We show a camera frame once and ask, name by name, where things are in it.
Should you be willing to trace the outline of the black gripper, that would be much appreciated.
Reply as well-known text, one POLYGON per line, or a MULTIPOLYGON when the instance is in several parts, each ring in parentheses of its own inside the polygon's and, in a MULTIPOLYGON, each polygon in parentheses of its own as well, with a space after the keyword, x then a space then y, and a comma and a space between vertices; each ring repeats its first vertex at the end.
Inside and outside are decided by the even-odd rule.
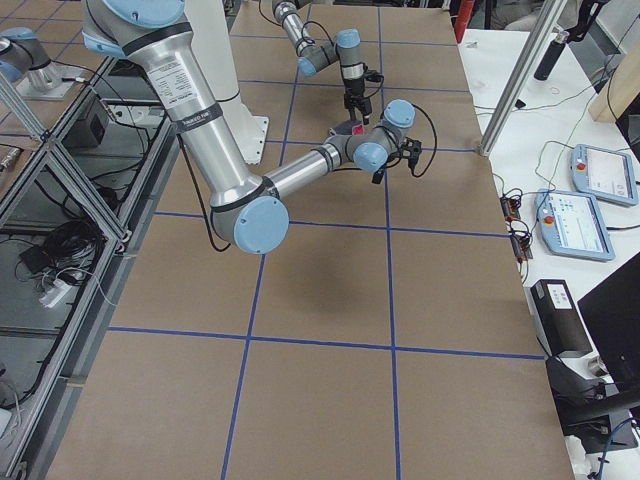
POLYGON ((350 120, 358 119, 356 112, 362 115, 362 122, 368 125, 372 114, 371 98, 379 92, 384 84, 384 75, 376 70, 365 69, 364 72, 354 79, 343 79, 345 92, 343 96, 344 108, 348 110, 350 120), (367 95, 365 82, 373 82, 378 84, 378 88, 367 95))
POLYGON ((422 143, 419 140, 406 138, 404 142, 388 157, 387 160, 378 168, 372 176, 373 184, 380 184, 388 169, 397 166, 402 161, 407 162, 407 166, 414 178, 419 178, 420 174, 416 172, 418 162, 422 153, 422 143))

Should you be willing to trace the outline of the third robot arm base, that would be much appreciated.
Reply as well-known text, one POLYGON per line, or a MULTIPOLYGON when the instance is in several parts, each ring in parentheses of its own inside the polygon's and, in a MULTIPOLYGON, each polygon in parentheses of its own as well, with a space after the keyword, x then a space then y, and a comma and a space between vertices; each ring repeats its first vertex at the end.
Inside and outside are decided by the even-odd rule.
POLYGON ((25 99, 61 101, 74 85, 87 81, 84 72, 56 64, 29 28, 1 32, 1 73, 25 99))

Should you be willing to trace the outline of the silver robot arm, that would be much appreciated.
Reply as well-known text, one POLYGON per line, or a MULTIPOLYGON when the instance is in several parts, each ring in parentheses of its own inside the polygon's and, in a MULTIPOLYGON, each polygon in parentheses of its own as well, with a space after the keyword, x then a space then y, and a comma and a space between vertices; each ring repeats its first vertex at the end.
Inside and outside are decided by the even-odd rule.
POLYGON ((86 1, 82 12, 89 50, 145 72, 209 186, 211 228, 244 252, 263 255, 284 240, 285 196, 346 163, 384 171, 414 123, 414 106, 396 99, 368 132, 334 131, 301 158, 257 175, 248 166, 250 148, 265 138, 267 121, 241 101, 220 2, 86 1))
POLYGON ((361 50, 361 37, 356 28, 339 31, 331 37, 315 22, 303 22, 299 10, 309 1, 272 1, 274 21, 286 32, 296 51, 298 70, 312 77, 325 68, 339 64, 344 85, 343 104, 349 121, 368 125, 372 114, 371 97, 366 82, 383 83, 383 76, 368 67, 361 50))

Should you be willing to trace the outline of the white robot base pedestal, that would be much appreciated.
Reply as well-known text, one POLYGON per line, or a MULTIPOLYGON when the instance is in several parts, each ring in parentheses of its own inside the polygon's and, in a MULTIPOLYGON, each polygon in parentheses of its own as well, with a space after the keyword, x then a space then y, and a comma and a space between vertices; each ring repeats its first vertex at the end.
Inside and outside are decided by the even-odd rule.
POLYGON ((261 162, 269 119, 254 116, 243 103, 223 2, 187 0, 185 15, 194 37, 192 50, 245 162, 261 162))

